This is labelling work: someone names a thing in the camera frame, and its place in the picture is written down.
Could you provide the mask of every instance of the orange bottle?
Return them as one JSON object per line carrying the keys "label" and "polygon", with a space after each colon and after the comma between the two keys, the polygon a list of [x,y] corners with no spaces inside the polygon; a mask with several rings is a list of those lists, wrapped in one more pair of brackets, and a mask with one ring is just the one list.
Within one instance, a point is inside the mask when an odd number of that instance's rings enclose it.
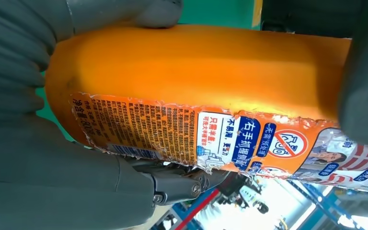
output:
{"label": "orange bottle", "polygon": [[46,93],[85,145],[283,178],[341,137],[336,99],[349,45],[208,26],[109,27],[58,45]]}

